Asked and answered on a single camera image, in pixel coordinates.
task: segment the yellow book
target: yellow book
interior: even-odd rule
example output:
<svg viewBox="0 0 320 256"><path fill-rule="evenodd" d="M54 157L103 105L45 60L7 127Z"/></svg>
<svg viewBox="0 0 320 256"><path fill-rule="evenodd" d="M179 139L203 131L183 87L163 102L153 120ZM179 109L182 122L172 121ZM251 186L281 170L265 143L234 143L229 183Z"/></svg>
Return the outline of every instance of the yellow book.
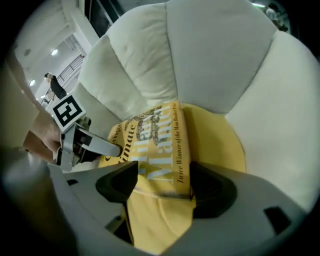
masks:
<svg viewBox="0 0 320 256"><path fill-rule="evenodd" d="M114 126L108 140L120 145L122 154L102 157L99 166L138 161L134 192L191 200L188 136L178 101L161 104Z"/></svg>

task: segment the person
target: person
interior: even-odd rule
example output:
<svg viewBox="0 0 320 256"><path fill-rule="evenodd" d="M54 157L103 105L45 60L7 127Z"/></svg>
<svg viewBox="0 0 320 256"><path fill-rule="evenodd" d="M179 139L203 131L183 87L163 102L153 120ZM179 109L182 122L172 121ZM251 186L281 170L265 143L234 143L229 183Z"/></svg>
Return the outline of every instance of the person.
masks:
<svg viewBox="0 0 320 256"><path fill-rule="evenodd" d="M273 24L280 30L286 32L288 28L282 24L278 17L279 8L273 2L268 5L265 15L273 22Z"/></svg>
<svg viewBox="0 0 320 256"><path fill-rule="evenodd" d="M50 73L44 75L45 80L50 83L51 90L53 93L61 100L63 97L67 96L67 92L58 83L57 77Z"/></svg>
<svg viewBox="0 0 320 256"><path fill-rule="evenodd" d="M5 59L1 71L0 134L3 148L24 148L52 162L60 147L61 131L50 114L35 99L26 83L22 66L13 50Z"/></svg>

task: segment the ceiling light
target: ceiling light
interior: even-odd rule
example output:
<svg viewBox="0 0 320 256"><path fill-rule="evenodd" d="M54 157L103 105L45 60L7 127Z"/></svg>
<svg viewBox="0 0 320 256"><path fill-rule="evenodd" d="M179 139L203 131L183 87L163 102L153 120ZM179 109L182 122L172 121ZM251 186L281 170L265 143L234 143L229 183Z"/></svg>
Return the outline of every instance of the ceiling light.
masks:
<svg viewBox="0 0 320 256"><path fill-rule="evenodd" d="M56 55L57 53L58 53L58 50L55 49L55 50L53 50L53 51L51 52L51 55L54 56L54 55Z"/></svg>
<svg viewBox="0 0 320 256"><path fill-rule="evenodd" d="M265 8L266 6L265 5L263 5L263 4L261 4L261 3L255 3L255 2L253 2L252 3L254 6L256 6L256 7L261 7L261 8Z"/></svg>

